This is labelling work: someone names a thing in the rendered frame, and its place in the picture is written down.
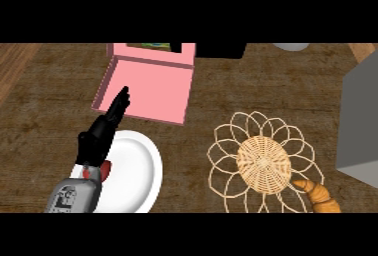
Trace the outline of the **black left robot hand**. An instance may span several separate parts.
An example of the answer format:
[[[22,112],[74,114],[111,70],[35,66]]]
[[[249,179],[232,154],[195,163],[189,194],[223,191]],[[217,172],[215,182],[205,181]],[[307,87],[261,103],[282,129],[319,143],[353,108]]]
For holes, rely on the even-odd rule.
[[[112,100],[108,111],[100,115],[88,130],[78,134],[78,165],[99,167],[106,159],[125,109],[130,105],[128,87],[124,87]]]

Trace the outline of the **pink tiered shelf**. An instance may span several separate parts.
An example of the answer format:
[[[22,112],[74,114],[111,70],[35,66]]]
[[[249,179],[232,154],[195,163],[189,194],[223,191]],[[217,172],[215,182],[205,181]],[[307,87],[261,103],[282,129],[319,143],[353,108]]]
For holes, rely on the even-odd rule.
[[[195,44],[181,52],[167,52],[111,43],[109,65],[91,109],[105,112],[122,87],[128,87],[125,116],[177,125],[184,124],[195,68]]]

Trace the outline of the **wicker flower placemat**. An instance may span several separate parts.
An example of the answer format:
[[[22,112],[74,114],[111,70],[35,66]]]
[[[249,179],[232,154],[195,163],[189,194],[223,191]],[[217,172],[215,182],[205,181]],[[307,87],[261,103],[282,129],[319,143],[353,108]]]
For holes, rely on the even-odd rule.
[[[261,112],[236,112],[214,128],[208,188],[227,212],[310,213],[325,185],[316,153],[298,127]]]

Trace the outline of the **orange sweet potato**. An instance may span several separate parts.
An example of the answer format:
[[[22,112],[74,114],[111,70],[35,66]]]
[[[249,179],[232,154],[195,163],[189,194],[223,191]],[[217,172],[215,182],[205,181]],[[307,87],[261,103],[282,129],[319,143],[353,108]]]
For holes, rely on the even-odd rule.
[[[305,192],[314,213],[341,212],[339,204],[320,183],[311,180],[294,180],[292,183]]]

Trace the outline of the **red vegetable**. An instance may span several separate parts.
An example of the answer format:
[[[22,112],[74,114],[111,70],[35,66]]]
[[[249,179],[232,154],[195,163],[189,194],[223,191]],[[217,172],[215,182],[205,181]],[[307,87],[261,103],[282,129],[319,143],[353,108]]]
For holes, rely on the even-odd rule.
[[[103,182],[108,178],[109,172],[111,172],[111,161],[105,160],[99,170],[100,170],[100,182]],[[88,179],[91,178],[91,174],[90,174],[90,167],[83,167],[83,178]]]

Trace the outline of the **white plate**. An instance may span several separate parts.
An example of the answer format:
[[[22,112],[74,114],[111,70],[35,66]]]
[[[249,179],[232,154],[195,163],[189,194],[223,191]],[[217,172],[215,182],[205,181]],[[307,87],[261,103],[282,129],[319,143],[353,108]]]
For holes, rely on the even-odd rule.
[[[139,132],[115,132],[94,213],[147,213],[161,189],[162,160],[152,140]]]

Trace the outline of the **pale grey round object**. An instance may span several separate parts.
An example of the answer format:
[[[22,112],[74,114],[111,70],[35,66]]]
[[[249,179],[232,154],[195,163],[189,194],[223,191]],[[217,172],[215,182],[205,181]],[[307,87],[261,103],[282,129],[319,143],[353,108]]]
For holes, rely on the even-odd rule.
[[[307,43],[274,43],[274,46],[285,51],[298,52],[308,47],[308,44]]]

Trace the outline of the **grey appliance block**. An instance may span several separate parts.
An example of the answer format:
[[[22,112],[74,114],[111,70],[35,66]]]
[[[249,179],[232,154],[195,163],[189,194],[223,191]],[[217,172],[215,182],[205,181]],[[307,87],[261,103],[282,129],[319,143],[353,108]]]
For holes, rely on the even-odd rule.
[[[378,55],[342,78],[336,170],[378,188]]]

